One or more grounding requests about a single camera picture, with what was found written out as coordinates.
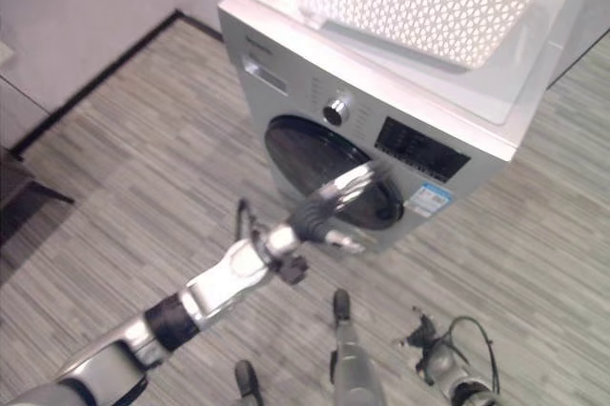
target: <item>front-loading washing machine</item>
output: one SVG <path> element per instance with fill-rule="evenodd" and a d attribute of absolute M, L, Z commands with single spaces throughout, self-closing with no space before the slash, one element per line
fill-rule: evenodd
<path fill-rule="evenodd" d="M 512 159 L 581 0 L 536 0 L 465 71 L 303 16 L 295 0 L 223 0 L 230 58 L 288 204 L 370 159 L 389 169 L 335 223 L 383 250 Z"/>

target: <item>control knob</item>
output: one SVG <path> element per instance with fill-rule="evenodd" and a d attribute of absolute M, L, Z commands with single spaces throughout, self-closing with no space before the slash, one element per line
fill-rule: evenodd
<path fill-rule="evenodd" d="M 352 97 L 347 93 L 341 93 L 331 98 L 323 109 L 324 118 L 331 125 L 340 127 L 350 116 L 349 105 Z"/>

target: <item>black baseboard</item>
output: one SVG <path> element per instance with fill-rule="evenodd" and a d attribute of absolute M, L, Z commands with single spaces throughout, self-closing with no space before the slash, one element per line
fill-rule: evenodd
<path fill-rule="evenodd" d="M 222 34 L 218 31 L 216 31 L 214 28 L 209 27 L 205 23 L 200 22 L 199 20 L 191 17 L 190 15 L 187 15 L 183 12 L 180 12 L 180 13 L 181 13 L 180 18 L 183 21 L 187 22 L 189 25 L 192 25 L 195 28 L 197 28 L 198 30 L 205 32 L 206 34 L 208 34 L 210 37 L 213 37 L 218 42 L 224 42 L 224 39 L 222 38 Z"/>
<path fill-rule="evenodd" d="M 134 57 L 148 44 L 150 44 L 151 41 L 153 41 L 153 39 L 157 35 L 159 35 L 159 33 L 161 33 L 163 30 L 168 28 L 173 22 L 180 18 L 185 18 L 184 13 L 182 13 L 180 10 L 175 10 L 174 12 L 172 12 L 172 14 L 170 14 L 161 23 L 159 23 L 156 27 L 149 31 L 144 37 L 142 37 L 139 41 L 133 44 L 124 53 L 122 53 L 115 61 L 110 63 L 108 67 L 106 67 L 99 74 L 97 74 L 91 82 L 89 82 L 85 87 L 75 93 L 66 102 L 66 104 L 64 104 L 56 111 L 52 112 L 51 115 L 49 115 L 45 120 L 43 120 L 36 128 L 34 128 L 23 139 L 21 139 L 17 144 L 15 144 L 10 149 L 10 153 L 13 156 L 23 155 L 23 153 L 28 149 L 29 146 L 31 146 L 37 139 L 39 139 L 48 129 L 50 129 L 53 125 L 59 122 L 64 117 L 64 115 L 70 112 L 75 106 L 78 105 L 78 103 L 80 103 L 85 97 L 87 97 L 87 95 L 89 95 L 93 90 L 95 90 L 101 83 L 103 83 L 125 63 L 127 63 L 132 57 Z"/>

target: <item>sticker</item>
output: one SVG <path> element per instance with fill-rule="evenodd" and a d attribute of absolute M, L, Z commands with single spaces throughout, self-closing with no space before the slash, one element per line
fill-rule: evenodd
<path fill-rule="evenodd" d="M 422 217 L 430 217 L 451 202 L 451 192 L 433 184 L 423 184 L 405 207 Z"/>

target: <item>washing machine door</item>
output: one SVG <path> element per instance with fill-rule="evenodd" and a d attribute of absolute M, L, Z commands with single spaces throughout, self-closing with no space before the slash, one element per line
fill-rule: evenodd
<path fill-rule="evenodd" d="M 275 165 L 303 195 L 366 163 L 370 157 L 344 137 L 302 117 L 274 118 L 265 145 Z M 366 230 L 384 230 L 402 216 L 402 198 L 389 179 L 377 182 L 337 217 Z"/>

